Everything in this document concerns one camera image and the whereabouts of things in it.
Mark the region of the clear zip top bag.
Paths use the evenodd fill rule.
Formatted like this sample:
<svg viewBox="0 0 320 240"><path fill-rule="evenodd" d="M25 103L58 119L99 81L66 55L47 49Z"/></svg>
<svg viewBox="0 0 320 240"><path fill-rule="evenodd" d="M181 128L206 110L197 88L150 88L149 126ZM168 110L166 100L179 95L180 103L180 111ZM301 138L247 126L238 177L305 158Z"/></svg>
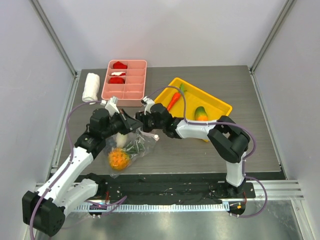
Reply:
<svg viewBox="0 0 320 240"><path fill-rule="evenodd" d="M108 175L118 177L136 160L148 155L160 137L157 134L137 129L126 135L117 133L106 139L102 150Z"/></svg>

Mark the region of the fake pineapple orange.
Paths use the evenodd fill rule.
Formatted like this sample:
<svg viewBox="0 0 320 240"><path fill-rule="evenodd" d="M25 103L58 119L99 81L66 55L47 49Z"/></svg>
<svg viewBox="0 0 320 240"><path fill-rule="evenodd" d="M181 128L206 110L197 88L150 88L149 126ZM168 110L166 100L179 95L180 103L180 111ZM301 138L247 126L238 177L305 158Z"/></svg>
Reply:
<svg viewBox="0 0 320 240"><path fill-rule="evenodd" d="M124 170L131 162L131 157L122 148L115 148L108 154L108 162L116 171Z"/></svg>

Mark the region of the fake carrot orange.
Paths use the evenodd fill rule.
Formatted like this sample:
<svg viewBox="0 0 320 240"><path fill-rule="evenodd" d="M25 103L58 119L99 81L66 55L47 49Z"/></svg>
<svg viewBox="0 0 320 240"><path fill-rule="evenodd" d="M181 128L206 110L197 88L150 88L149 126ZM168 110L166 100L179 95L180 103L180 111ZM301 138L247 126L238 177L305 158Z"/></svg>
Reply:
<svg viewBox="0 0 320 240"><path fill-rule="evenodd" d="M167 110L170 111L172 107L176 104L176 102L181 98L182 93L186 91L185 85L183 83L180 84L179 90L173 94L169 104L167 105Z"/></svg>

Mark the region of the fake mango orange green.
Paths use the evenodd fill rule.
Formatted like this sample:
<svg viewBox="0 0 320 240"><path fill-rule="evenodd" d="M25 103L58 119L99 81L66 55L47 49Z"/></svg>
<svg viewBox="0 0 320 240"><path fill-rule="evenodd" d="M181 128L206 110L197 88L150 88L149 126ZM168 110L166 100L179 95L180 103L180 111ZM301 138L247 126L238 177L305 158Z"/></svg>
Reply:
<svg viewBox="0 0 320 240"><path fill-rule="evenodd" d="M196 121L204 121L204 122L209 120L208 114L203 106L198 106L195 109L194 119Z"/></svg>

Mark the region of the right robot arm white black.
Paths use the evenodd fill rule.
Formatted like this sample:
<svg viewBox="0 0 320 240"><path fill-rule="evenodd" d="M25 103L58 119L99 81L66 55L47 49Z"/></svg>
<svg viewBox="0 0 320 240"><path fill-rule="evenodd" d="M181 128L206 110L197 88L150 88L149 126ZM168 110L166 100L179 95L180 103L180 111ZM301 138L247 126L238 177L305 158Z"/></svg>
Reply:
<svg viewBox="0 0 320 240"><path fill-rule="evenodd" d="M142 130L151 132L162 130L173 139L203 139L212 143L220 157L226 161L226 193L233 198L244 191L246 183L244 160L251 155L247 153L251 138L239 125L228 116L218 120L195 121L182 117L173 117L161 104L152 104L150 108L137 112L135 118L142 122Z"/></svg>

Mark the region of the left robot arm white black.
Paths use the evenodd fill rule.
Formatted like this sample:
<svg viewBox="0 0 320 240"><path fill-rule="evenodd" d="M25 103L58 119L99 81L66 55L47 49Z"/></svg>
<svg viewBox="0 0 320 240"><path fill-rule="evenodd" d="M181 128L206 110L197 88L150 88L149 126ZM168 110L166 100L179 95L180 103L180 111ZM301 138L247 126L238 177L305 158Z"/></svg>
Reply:
<svg viewBox="0 0 320 240"><path fill-rule="evenodd" d="M82 202L93 197L102 199L107 192L105 181L95 174L72 184L106 146L106 139L115 134L126 135L142 127L142 122L122 109L93 111L85 132L71 144L68 158L37 191L27 191L22 197L23 222L29 225L31 239L34 230L52 237L62 228L66 217Z"/></svg>

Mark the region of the fake white radish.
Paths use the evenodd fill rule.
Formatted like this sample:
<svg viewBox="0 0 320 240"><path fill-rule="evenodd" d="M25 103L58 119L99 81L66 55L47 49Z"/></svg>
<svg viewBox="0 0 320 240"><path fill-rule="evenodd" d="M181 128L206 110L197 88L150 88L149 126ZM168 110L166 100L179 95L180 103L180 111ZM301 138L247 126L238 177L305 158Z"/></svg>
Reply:
<svg viewBox="0 0 320 240"><path fill-rule="evenodd" d="M128 140L127 135L117 133L115 137L116 147L122 149L126 145L127 140Z"/></svg>

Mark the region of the fake green lettuce leaf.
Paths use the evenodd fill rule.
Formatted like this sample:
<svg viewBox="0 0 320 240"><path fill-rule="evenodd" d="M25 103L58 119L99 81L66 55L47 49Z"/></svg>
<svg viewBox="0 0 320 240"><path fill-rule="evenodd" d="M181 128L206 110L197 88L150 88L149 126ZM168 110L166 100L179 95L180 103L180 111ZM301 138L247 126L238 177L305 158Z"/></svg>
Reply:
<svg viewBox="0 0 320 240"><path fill-rule="evenodd" d="M123 149L128 155L140 155L145 152L144 144L136 140L130 141Z"/></svg>

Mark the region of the red fake food lower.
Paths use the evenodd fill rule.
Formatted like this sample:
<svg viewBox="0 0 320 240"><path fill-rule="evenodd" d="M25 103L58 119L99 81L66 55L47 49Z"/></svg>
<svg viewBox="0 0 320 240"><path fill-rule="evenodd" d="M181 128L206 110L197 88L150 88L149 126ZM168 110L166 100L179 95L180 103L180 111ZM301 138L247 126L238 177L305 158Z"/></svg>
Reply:
<svg viewBox="0 0 320 240"><path fill-rule="evenodd" d="M125 84L125 79L119 76L114 76L109 79L109 84Z"/></svg>

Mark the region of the white red fake food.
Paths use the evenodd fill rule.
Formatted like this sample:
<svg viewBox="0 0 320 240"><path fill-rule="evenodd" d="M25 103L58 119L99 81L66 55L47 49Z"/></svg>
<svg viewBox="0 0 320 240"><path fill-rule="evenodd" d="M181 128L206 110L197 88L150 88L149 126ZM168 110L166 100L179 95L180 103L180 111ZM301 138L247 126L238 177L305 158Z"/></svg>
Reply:
<svg viewBox="0 0 320 240"><path fill-rule="evenodd" d="M126 74L127 73L125 71L115 71L115 72L112 72L110 75L120 77L120 76L125 76Z"/></svg>

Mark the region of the red fake food top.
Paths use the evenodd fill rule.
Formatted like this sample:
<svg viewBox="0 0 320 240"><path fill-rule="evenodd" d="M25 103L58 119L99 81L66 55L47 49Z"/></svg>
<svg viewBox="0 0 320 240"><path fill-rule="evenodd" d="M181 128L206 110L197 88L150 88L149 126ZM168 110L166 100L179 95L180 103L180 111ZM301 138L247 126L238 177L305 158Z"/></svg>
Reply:
<svg viewBox="0 0 320 240"><path fill-rule="evenodd" d="M128 66L124 63L122 63L121 61L116 61L114 64L113 64L113 69L127 69Z"/></svg>

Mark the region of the pink divided organizer tray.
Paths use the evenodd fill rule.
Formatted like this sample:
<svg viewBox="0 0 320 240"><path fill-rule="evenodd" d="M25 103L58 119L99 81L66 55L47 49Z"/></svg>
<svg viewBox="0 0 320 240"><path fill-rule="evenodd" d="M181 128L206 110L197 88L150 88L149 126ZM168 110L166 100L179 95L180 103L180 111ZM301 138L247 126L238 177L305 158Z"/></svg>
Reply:
<svg viewBox="0 0 320 240"><path fill-rule="evenodd" d="M139 107L145 96L147 61L114 59L108 63L101 99L117 97L119 107Z"/></svg>

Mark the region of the rolled white towel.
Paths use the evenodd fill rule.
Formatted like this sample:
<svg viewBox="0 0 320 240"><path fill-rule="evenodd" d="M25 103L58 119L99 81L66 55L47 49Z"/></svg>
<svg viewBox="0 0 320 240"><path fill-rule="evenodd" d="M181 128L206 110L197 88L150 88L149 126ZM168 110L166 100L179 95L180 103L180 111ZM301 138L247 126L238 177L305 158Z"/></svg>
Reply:
<svg viewBox="0 0 320 240"><path fill-rule="evenodd" d="M95 73L88 73L84 83L82 93L83 102L92 102L98 100L98 92L100 88L100 77Z"/></svg>

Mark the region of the yellow plastic tray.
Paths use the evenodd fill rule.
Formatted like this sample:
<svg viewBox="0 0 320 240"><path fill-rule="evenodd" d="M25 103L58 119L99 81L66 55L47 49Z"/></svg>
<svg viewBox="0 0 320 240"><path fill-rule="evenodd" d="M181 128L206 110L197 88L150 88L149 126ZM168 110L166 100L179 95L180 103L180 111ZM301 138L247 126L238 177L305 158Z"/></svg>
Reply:
<svg viewBox="0 0 320 240"><path fill-rule="evenodd" d="M192 85L191 83L176 77L174 78L169 86L184 87L184 96L186 99L186 118L192 121L205 120L204 117L195 118L196 109L198 107L203 107L207 114L207 121L218 120L221 116L229 116L233 107L218 99L217 97L210 95L209 93L201 90L200 88ZM171 102L173 96L178 96L179 91L175 88L166 88L164 89L155 99L155 103L161 103L163 106L167 107ZM179 99L171 104L169 110L170 114L173 117L183 118L184 114L184 100L180 96Z"/></svg>

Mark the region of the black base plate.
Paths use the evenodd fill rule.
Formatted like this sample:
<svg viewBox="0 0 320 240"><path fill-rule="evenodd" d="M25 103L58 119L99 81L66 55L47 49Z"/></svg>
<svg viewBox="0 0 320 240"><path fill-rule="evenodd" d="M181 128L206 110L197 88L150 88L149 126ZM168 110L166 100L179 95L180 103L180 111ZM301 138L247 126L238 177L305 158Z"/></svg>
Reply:
<svg viewBox="0 0 320 240"><path fill-rule="evenodd" d="M112 202L127 197L129 204L211 203L220 199L253 199L253 184L245 181L240 187L227 183L224 173L121 174L90 173L98 183L97 198Z"/></svg>

